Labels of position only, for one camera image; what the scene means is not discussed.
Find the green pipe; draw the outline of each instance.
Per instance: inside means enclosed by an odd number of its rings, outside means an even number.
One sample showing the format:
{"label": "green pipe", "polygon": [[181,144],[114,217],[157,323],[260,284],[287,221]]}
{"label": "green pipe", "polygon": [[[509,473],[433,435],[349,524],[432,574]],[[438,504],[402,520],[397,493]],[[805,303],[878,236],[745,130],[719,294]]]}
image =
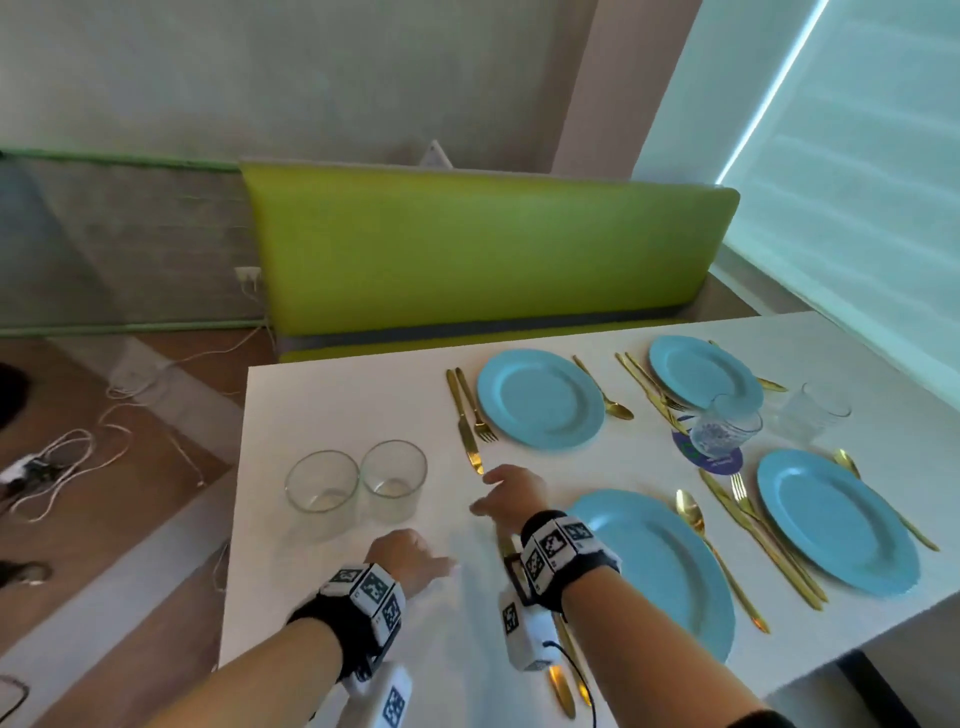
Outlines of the green pipe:
{"label": "green pipe", "polygon": [[245,321],[186,321],[166,324],[92,324],[64,327],[0,328],[0,339],[39,336],[96,336],[109,333],[148,333],[151,331],[203,331],[216,328],[256,328],[262,319]]}
{"label": "green pipe", "polygon": [[94,164],[128,164],[136,167],[173,167],[175,169],[199,169],[208,172],[239,172],[239,165],[227,161],[209,159],[174,159],[164,157],[138,157],[135,155],[105,155],[80,152],[48,152],[43,149],[3,149],[0,154],[11,157],[53,159],[55,161],[88,161]]}

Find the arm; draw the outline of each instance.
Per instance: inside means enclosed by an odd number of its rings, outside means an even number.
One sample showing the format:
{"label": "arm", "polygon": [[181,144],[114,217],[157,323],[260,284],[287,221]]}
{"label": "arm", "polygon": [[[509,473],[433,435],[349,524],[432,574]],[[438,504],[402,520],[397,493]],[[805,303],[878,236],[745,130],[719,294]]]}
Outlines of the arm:
{"label": "arm", "polygon": [[[470,506],[497,528],[519,533],[547,510],[546,484],[502,465],[484,476],[499,483]],[[600,691],[621,728],[723,728],[763,704],[670,617],[616,571],[589,571],[566,587],[564,613]]]}
{"label": "arm", "polygon": [[[410,529],[374,541],[365,562],[383,567],[407,599],[455,566],[452,559],[433,557]],[[333,631],[321,621],[298,619],[214,672],[148,728],[302,728],[342,666]]]}

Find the person's left hand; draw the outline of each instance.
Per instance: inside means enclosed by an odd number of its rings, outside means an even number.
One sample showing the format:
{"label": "person's left hand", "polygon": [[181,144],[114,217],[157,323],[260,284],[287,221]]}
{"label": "person's left hand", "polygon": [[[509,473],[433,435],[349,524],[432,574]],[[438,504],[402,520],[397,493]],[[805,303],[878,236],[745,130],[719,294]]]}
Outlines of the person's left hand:
{"label": "person's left hand", "polygon": [[457,562],[448,556],[434,556],[423,537],[413,528],[391,531],[370,545],[367,564],[377,564],[403,587],[403,595],[418,595],[431,581],[449,576]]}

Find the glass rim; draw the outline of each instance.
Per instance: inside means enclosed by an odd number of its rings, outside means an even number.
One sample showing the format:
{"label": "glass rim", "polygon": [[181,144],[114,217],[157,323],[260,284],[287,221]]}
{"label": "glass rim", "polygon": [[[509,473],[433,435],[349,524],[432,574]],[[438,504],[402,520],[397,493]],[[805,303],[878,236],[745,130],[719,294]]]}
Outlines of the glass rim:
{"label": "glass rim", "polygon": [[[800,385],[800,391],[810,397],[813,400],[813,403],[820,407],[824,412],[829,414],[831,417],[835,417],[838,420],[844,420],[853,414],[853,407],[847,402],[847,399],[841,395],[834,387],[829,384],[821,384],[816,381],[805,381]],[[842,408],[846,410],[843,414],[834,412],[834,407],[826,406],[823,403],[822,397],[817,397],[817,394],[827,395],[828,398],[833,398],[838,400],[842,405]]]}
{"label": "glass rim", "polygon": [[[720,400],[720,398],[723,398],[721,400],[721,403],[724,401],[733,401],[733,395],[730,395],[726,392],[721,392],[719,395],[716,395],[713,398],[713,400],[710,402],[710,408],[713,408],[714,411],[716,411],[716,413],[723,418],[724,425],[731,427],[732,429],[735,429],[737,432],[742,432],[744,434],[757,434],[763,429],[763,417],[762,415],[760,415],[760,410],[757,409],[757,410],[754,410],[753,412],[746,412],[744,414],[735,414],[735,415],[729,416],[726,413],[721,412],[719,409],[716,409],[717,401]],[[746,427],[746,426],[738,425],[737,422],[734,421],[736,420],[741,423],[744,423],[748,419],[751,419],[751,425],[756,425],[756,427],[753,427],[753,426]]]}
{"label": "glass rim", "polygon": [[[353,471],[354,471],[353,488],[350,490],[347,497],[345,497],[341,502],[329,508],[305,508],[299,503],[297,503],[297,501],[294,499],[294,497],[290,493],[290,475],[293,473],[294,470],[297,469],[297,466],[300,463],[302,463],[304,460],[310,459],[314,455],[343,455],[353,465]],[[283,493],[287,496],[287,501],[290,503],[290,505],[292,505],[296,510],[300,511],[301,513],[308,513],[311,515],[316,515],[318,513],[332,513],[338,508],[342,508],[343,506],[347,505],[347,503],[349,503],[353,499],[353,497],[356,495],[357,488],[359,486],[360,486],[360,467],[357,465],[357,461],[354,460],[349,455],[347,455],[342,450],[338,450],[338,449],[319,449],[313,452],[308,452],[300,460],[298,460],[296,463],[293,464],[293,467],[291,467],[290,470],[287,471],[286,477],[283,478]]]}
{"label": "glass rim", "polygon": [[[411,448],[419,452],[420,457],[423,458],[423,477],[420,479],[420,482],[417,484],[416,488],[411,490],[409,493],[404,493],[402,496],[387,496],[386,494],[383,494],[383,493],[377,493],[373,488],[370,487],[370,484],[367,482],[367,478],[364,477],[363,466],[364,466],[364,463],[367,462],[367,458],[370,457],[370,453],[372,453],[374,450],[379,448],[381,445],[390,445],[392,443],[401,443],[402,445],[409,445]],[[427,459],[426,459],[426,453],[420,448],[418,448],[416,445],[414,445],[412,442],[410,442],[409,440],[398,440],[396,438],[393,440],[382,440],[378,442],[376,445],[374,445],[372,448],[367,450],[367,454],[363,456],[363,459],[360,461],[360,472],[358,474],[358,479],[363,483],[363,487],[367,490],[367,493],[369,493],[371,496],[382,497],[385,500],[400,500],[401,498],[412,496],[420,488],[423,487],[423,483],[426,482],[428,468],[429,468],[429,463],[427,462]]]}

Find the clear glass cup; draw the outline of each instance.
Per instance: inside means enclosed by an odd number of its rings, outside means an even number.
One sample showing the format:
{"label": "clear glass cup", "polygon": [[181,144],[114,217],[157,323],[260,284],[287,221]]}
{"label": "clear glass cup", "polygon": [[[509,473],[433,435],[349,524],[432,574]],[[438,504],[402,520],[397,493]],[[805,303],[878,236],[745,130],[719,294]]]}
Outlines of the clear glass cup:
{"label": "clear glass cup", "polygon": [[772,425],[778,435],[809,445],[825,429],[844,422],[852,413],[850,403],[833,387],[809,381],[776,414]]}
{"label": "clear glass cup", "polygon": [[387,440],[374,446],[360,463],[360,479],[378,521],[406,521],[417,511],[426,480],[426,455],[412,443]]}
{"label": "clear glass cup", "polygon": [[730,395],[717,395],[690,430],[690,443],[709,458],[727,457],[763,429],[759,412],[744,413]]}
{"label": "clear glass cup", "polygon": [[290,469],[284,482],[290,504],[302,513],[323,517],[330,532],[342,533],[356,520],[360,469],[345,452],[312,452]]}

